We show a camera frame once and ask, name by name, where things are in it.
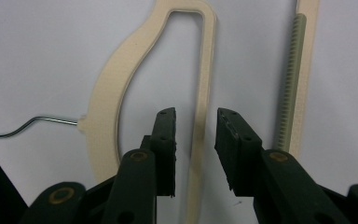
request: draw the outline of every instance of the brass screw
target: brass screw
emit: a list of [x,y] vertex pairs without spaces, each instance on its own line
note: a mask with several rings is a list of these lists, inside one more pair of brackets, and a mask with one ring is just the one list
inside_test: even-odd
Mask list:
[[275,161],[287,161],[289,158],[282,154],[281,152],[271,152],[269,153],[269,157],[272,158]]
[[72,188],[56,189],[48,197],[48,202],[51,204],[64,203],[71,199],[75,194],[75,190]]
[[147,154],[144,152],[134,152],[131,154],[131,159],[133,161],[144,161],[147,159]]

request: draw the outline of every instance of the white surface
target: white surface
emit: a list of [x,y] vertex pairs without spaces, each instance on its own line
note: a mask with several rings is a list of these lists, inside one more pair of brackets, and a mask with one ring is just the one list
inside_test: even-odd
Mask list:
[[[228,191],[213,149],[217,107],[236,110],[272,145],[277,95],[296,1],[209,1],[217,14],[200,223],[256,223],[252,200]],[[147,18],[153,1],[0,2],[0,132],[34,115],[87,112],[104,63]],[[201,18],[175,13],[136,72],[120,120],[122,152],[177,111],[176,198],[158,199],[158,223],[184,223]],[[300,161],[340,193],[358,183],[358,2],[321,1]],[[0,140],[0,163],[27,203],[61,181],[94,185],[76,128],[40,123]]]

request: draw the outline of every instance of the green ribbed grip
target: green ribbed grip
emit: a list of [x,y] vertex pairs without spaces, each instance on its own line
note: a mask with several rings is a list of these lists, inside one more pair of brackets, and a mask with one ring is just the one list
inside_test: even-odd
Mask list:
[[278,138],[276,144],[276,148],[283,151],[289,151],[290,147],[306,23],[307,18],[304,14],[296,14],[293,22],[292,39],[290,42],[283,96],[280,104]]

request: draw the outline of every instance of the screw hole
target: screw hole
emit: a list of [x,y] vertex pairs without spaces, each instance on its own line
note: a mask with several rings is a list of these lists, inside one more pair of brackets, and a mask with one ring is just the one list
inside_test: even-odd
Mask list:
[[323,214],[323,213],[317,213],[314,217],[321,224],[334,224],[334,223],[336,223],[330,216],[328,216],[326,214]]
[[122,212],[118,215],[117,222],[120,224],[132,223],[135,218],[133,212]]

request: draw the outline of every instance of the silver wire hook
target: silver wire hook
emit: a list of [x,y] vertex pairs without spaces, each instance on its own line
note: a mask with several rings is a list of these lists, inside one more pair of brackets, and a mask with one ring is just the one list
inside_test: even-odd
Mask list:
[[30,120],[28,120],[27,122],[25,122],[24,124],[22,124],[20,126],[20,128],[18,128],[17,130],[15,130],[11,133],[1,133],[0,138],[9,138],[9,137],[12,137],[18,133],[21,133],[22,131],[27,129],[31,124],[33,124],[34,122],[37,122],[37,121],[49,121],[49,122],[54,122],[54,123],[67,124],[67,125],[77,125],[77,122],[72,121],[72,120],[55,119],[55,118],[48,118],[48,117],[34,117],[34,118],[31,118]]

